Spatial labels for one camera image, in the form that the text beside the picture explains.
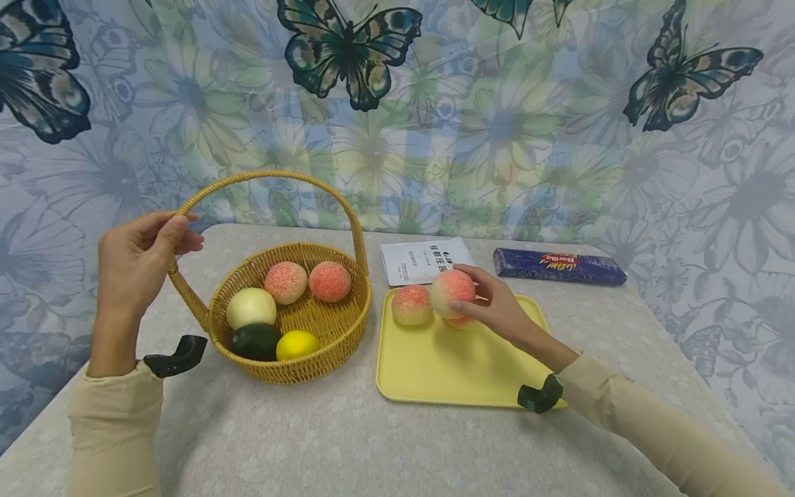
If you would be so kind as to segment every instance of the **black clip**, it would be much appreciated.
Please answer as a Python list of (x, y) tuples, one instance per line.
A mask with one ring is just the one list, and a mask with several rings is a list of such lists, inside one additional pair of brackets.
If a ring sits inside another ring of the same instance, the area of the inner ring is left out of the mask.
[(203, 336), (183, 335), (172, 355), (147, 355), (144, 363), (158, 378), (176, 376), (196, 367), (201, 362), (206, 346), (207, 339)]
[(563, 386), (557, 381), (555, 375), (549, 375), (540, 390), (522, 385), (519, 388), (517, 402), (527, 410), (543, 414), (552, 409), (561, 397), (563, 397)]

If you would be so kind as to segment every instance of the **person's left hand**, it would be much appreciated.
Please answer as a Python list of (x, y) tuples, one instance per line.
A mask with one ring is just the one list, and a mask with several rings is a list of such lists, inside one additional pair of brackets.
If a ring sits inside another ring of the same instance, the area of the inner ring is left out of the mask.
[(150, 212), (99, 239), (97, 315), (89, 376), (125, 375), (135, 368), (138, 324), (165, 281), (175, 254), (201, 250), (204, 237), (190, 231), (198, 216)]

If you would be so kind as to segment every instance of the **peach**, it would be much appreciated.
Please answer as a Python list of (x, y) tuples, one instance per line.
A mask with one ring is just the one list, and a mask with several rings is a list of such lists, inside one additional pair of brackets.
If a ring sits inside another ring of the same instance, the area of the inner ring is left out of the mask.
[(475, 318), (469, 316), (461, 316), (457, 319), (444, 319), (442, 318), (445, 324), (449, 324), (453, 328), (464, 329), (468, 327), (470, 324), (475, 323)]
[(274, 264), (265, 276), (265, 290), (279, 305), (289, 305), (301, 298), (307, 285), (306, 270), (295, 262)]
[(317, 300), (333, 304), (350, 293), (351, 275), (336, 262), (321, 262), (309, 275), (309, 289)]
[(422, 285), (404, 286), (392, 298), (392, 316), (406, 326), (418, 326), (433, 318), (431, 294)]
[(444, 271), (431, 285), (431, 305), (436, 314), (446, 319), (461, 317), (450, 309), (450, 302), (475, 300), (475, 283), (468, 274), (459, 270)]

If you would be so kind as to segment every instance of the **beige sleeve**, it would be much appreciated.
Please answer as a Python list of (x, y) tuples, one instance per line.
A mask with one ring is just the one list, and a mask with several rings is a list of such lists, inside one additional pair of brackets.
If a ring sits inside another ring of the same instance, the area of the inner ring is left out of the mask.
[(82, 375), (68, 407), (72, 463), (67, 495), (159, 497), (154, 435), (163, 380), (142, 361), (124, 376)]
[(789, 497), (767, 468), (592, 355), (557, 378), (574, 410), (626, 438), (689, 497)]

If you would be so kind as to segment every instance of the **floral curtain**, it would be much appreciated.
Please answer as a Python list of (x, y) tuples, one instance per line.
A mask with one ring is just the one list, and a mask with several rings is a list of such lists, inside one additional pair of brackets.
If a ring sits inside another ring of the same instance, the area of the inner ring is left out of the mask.
[[(107, 228), (290, 169), (338, 188), (368, 230), (602, 248), (795, 487), (793, 14), (0, 0), (0, 449), (87, 359)], [(285, 180), (199, 212), (348, 228)]]

